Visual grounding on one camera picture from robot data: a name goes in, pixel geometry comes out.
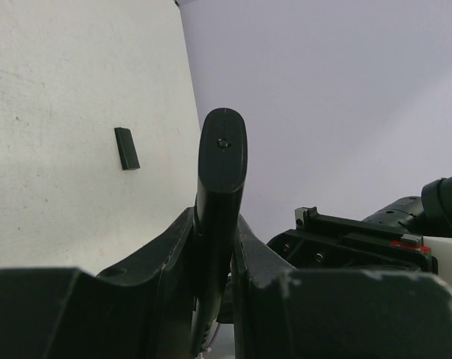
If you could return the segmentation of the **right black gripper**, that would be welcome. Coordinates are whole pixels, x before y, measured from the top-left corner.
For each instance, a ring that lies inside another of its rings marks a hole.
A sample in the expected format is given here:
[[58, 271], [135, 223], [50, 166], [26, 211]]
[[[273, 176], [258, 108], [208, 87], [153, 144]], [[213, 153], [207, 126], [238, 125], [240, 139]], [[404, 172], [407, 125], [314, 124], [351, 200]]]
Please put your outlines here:
[[438, 270], [424, 237], [400, 219], [356, 221], [320, 214], [315, 207], [300, 207], [295, 217], [296, 227], [267, 246], [298, 269]]

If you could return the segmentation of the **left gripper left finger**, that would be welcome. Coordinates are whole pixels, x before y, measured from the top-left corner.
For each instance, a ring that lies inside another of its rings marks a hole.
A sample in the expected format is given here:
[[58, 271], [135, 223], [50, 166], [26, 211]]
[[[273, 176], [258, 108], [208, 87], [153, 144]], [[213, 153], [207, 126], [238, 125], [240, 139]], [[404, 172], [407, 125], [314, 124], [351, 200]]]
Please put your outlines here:
[[188, 358], [192, 222], [184, 210], [97, 276], [0, 269], [0, 358]]

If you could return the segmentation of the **black remote control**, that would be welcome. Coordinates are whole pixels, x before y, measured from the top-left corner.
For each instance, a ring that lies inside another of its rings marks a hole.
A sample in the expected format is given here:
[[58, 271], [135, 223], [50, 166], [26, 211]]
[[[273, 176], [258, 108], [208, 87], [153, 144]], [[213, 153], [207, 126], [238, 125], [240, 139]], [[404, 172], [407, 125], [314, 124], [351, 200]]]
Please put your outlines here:
[[198, 150], [195, 197], [194, 259], [197, 315], [192, 326], [191, 356], [206, 348], [219, 314], [237, 232], [248, 166], [245, 121], [230, 108], [212, 110], [204, 120]]

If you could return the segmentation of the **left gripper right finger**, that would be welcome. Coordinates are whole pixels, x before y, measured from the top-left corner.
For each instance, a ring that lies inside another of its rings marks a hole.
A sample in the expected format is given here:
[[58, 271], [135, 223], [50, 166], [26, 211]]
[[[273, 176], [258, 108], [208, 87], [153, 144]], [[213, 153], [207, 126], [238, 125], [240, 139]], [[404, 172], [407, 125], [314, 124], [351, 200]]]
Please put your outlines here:
[[452, 358], [452, 288], [417, 271], [295, 269], [238, 220], [237, 358]]

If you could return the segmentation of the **black battery cover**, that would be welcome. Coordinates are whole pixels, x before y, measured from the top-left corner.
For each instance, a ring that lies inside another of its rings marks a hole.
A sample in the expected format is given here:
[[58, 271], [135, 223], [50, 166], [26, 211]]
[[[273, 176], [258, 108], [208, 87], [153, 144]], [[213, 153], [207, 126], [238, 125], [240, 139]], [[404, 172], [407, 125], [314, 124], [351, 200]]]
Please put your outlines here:
[[131, 131], [127, 128], [116, 127], [114, 129], [114, 134], [122, 170], [138, 170], [141, 166], [138, 160]]

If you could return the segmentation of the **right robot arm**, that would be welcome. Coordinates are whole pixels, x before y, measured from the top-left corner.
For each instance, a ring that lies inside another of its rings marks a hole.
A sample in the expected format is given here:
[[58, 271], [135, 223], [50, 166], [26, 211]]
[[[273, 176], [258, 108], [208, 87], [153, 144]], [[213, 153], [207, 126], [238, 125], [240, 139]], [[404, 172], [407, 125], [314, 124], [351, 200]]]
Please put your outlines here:
[[452, 238], [452, 177], [425, 185], [361, 221], [295, 211], [296, 226], [268, 242], [298, 269], [372, 269], [439, 272], [428, 236]]

